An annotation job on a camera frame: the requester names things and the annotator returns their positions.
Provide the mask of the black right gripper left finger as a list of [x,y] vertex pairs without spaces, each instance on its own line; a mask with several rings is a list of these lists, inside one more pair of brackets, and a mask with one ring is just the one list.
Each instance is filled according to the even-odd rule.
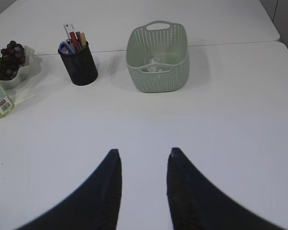
[[122,164],[112,149],[67,198],[21,226],[22,230],[114,230],[122,197]]

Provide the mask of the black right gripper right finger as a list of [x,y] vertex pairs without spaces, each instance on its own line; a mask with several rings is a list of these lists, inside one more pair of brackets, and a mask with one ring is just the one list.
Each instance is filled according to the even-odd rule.
[[266,156],[173,148],[167,197],[176,230],[288,230],[288,164]]

